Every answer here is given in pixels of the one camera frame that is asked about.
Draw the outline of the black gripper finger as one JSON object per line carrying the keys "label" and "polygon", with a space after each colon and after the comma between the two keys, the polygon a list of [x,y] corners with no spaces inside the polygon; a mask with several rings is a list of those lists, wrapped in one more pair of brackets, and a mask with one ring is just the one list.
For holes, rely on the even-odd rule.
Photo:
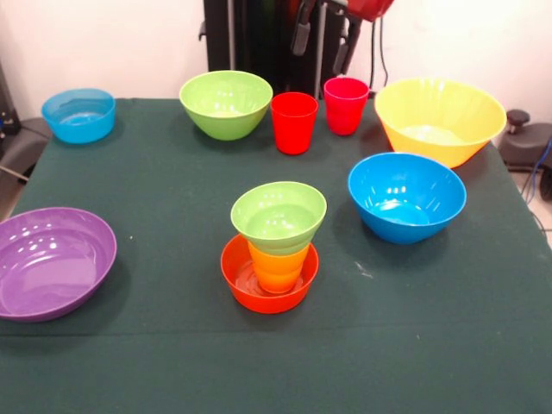
{"label": "black gripper finger", "polygon": [[315,0],[303,0],[298,6],[291,44],[293,55],[304,55],[305,53],[311,32],[311,13],[315,4]]}
{"label": "black gripper finger", "polygon": [[348,72],[361,33],[361,19],[355,16],[345,16],[345,18],[348,25],[343,24],[340,33],[340,43],[333,65],[333,73],[335,75],[346,74]]}

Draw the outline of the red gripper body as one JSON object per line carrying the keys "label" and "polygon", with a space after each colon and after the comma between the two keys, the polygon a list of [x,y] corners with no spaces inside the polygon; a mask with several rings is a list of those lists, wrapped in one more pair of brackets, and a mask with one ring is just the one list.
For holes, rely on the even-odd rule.
{"label": "red gripper body", "polygon": [[376,20],[382,17],[393,4],[393,0],[348,0],[350,14],[363,20]]}

